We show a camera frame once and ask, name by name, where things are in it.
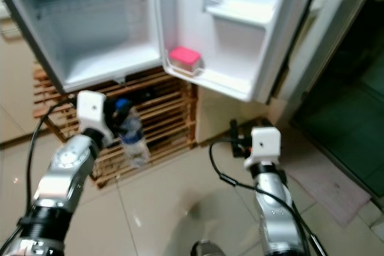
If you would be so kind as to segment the pink lidded container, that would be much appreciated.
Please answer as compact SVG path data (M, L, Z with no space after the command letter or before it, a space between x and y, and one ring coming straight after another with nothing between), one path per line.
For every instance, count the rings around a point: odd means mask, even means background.
M176 72L195 76L203 67L202 56L187 47L175 47L169 53L170 66Z

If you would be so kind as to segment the clear blue-capped water bottle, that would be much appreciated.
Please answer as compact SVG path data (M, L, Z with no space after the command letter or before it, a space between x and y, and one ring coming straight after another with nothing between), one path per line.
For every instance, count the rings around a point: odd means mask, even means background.
M151 155L138 111L129 99L118 99L115 108L116 119L119 121L118 136L126 159L132 168L145 167Z

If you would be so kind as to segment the white-lined fridge door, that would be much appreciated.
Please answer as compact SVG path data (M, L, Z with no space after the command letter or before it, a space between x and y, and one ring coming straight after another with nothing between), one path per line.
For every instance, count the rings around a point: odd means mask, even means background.
M310 0L159 0L165 72L244 102L265 103ZM202 56L195 76L176 72L169 53Z

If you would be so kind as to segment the white door frame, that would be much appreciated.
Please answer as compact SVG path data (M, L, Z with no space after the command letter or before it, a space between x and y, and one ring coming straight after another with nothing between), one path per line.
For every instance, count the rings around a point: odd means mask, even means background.
M310 0L278 74L266 119L290 122L367 0Z

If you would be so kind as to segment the beige kitchen cabinet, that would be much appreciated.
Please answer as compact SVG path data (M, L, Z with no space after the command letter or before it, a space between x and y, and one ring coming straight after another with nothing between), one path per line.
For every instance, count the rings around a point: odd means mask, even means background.
M16 24L3 1L2 25ZM35 55L20 33L17 37L0 35L0 141L5 143L35 130L33 118L33 69Z

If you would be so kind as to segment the wooden slatted rack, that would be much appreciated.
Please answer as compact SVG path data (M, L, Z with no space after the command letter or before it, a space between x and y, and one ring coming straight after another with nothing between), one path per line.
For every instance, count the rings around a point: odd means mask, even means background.
M47 73L39 66L35 68L33 79L33 118L40 119L49 106L65 97L56 91ZM143 135L150 149L150 164L159 164L197 146L197 86L178 80L161 68L152 68L127 76L125 83L107 81L88 89L101 92L110 99L127 98L137 103ZM43 123L61 143L79 130L73 104L55 109ZM118 144L115 146L102 150L90 174L91 181L98 188L117 182L121 177L130 177L139 170L127 163L123 149Z

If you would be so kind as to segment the grey robot leg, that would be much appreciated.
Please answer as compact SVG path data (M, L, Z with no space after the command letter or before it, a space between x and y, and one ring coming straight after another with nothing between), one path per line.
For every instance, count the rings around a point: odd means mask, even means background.
M223 249L211 240L198 240L190 249L190 256L227 256Z

